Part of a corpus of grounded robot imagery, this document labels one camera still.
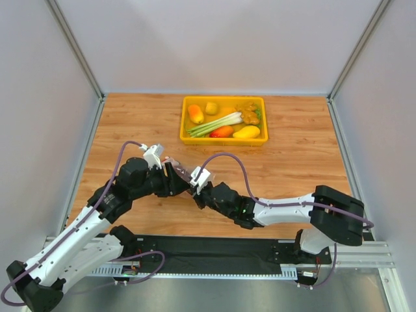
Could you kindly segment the clear zip top bag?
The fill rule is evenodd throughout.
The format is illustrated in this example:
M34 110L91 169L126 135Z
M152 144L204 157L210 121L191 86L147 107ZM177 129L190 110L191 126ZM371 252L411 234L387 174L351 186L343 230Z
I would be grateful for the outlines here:
M170 188L175 196L183 198L192 197L192 186L190 181L192 179L190 172L177 160L171 157L165 157L162 165L170 177Z

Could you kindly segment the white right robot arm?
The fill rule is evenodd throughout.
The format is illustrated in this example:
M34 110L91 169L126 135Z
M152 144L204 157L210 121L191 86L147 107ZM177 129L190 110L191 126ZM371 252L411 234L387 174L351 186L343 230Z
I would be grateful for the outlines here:
M332 244L360 246L363 241L364 204L326 185L297 198L270 200L240 195L225 183L193 186L192 197L200 209L208 207L244 228L273 224L311 224L296 234L295 250L317 255Z

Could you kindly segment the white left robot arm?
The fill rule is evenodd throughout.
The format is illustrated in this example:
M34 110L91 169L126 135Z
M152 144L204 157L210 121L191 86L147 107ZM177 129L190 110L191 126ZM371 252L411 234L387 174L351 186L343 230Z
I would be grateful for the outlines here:
M77 218L47 247L25 262L6 269L22 305L31 311L52 311L82 278L109 261L136 261L144 256L135 235L114 226L139 198L176 196L190 188L189 181L169 161L130 158L116 164L107 184L95 191Z

